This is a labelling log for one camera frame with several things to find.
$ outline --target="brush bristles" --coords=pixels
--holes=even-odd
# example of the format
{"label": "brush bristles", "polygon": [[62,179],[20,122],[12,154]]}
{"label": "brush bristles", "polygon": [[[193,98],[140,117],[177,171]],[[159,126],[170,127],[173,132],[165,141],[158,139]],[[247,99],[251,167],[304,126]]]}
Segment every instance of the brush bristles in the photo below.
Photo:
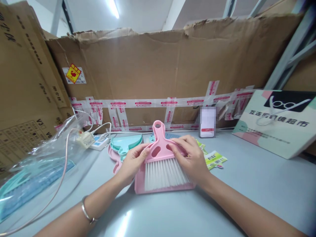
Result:
{"label": "brush bristles", "polygon": [[145,191],[191,183],[175,158],[146,163]]}

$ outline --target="mint green dustpan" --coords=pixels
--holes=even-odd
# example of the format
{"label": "mint green dustpan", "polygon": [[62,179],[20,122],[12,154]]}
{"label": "mint green dustpan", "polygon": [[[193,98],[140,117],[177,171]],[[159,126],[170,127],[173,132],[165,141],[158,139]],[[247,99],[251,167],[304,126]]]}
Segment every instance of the mint green dustpan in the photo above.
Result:
{"label": "mint green dustpan", "polygon": [[121,161],[123,161],[127,155],[127,152],[130,149],[133,149],[137,145],[141,144],[143,141],[143,136],[134,135],[128,137],[118,137],[111,139],[111,147],[114,151],[116,151],[121,157]]}

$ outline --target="phone screen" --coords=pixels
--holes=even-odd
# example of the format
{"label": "phone screen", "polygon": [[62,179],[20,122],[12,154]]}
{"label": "phone screen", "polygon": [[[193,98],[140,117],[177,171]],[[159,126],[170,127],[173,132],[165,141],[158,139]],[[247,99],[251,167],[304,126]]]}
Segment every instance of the phone screen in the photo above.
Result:
{"label": "phone screen", "polygon": [[212,138],[216,132],[216,107],[200,107],[199,137]]}

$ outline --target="silver bangle bracelet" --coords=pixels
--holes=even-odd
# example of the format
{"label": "silver bangle bracelet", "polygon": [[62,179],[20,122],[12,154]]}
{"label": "silver bangle bracelet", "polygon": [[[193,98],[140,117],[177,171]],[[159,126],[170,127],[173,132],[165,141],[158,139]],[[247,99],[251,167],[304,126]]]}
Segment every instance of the silver bangle bracelet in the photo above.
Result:
{"label": "silver bangle bracelet", "polygon": [[85,214],[86,218],[89,220],[90,224],[93,224],[94,222],[97,222],[99,219],[96,219],[96,218],[90,218],[86,212],[86,209],[85,209],[85,199],[86,199],[87,196],[84,196],[82,201],[81,201],[81,208],[82,208],[82,211],[83,211],[83,214]]}

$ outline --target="wrist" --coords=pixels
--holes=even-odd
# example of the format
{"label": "wrist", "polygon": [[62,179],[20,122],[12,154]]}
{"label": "wrist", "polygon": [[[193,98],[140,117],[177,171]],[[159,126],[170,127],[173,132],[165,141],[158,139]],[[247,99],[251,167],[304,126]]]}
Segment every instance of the wrist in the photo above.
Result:
{"label": "wrist", "polygon": [[204,190],[209,190],[212,188],[212,183],[214,182],[215,176],[212,175],[210,172],[207,175],[203,176],[203,180],[198,183],[198,185]]}

